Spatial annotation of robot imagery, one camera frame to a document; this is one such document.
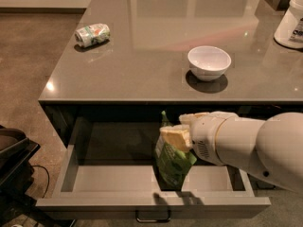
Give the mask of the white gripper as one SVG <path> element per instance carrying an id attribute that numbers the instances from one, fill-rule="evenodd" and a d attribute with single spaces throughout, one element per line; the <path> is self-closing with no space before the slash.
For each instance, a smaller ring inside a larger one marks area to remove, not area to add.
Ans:
<path id="1" fill-rule="evenodd" d="M 184 113 L 179 116 L 180 125 L 160 129 L 160 140 L 162 145 L 171 145 L 182 152 L 189 152 L 193 147 L 200 159 L 223 166 L 216 152 L 216 136 L 221 125 L 234 117 L 237 117 L 235 113 L 226 112 Z"/>

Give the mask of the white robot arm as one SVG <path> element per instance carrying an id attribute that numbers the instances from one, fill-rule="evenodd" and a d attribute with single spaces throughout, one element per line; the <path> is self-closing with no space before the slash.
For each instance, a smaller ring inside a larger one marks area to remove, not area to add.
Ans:
<path id="1" fill-rule="evenodd" d="M 303 113 L 267 120 L 235 113 L 190 113 L 160 135 L 168 144 L 217 166 L 233 166 L 266 183 L 303 191 Z"/>

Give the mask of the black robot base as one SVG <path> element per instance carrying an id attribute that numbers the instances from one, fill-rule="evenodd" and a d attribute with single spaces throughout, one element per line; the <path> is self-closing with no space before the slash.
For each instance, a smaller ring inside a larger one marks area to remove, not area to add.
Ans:
<path id="1" fill-rule="evenodd" d="M 41 213 L 36 201 L 26 194 L 33 183 L 29 159 L 40 149 L 17 129 L 0 128 L 0 217 L 1 224 L 16 217 L 14 210 L 37 222 Z"/>

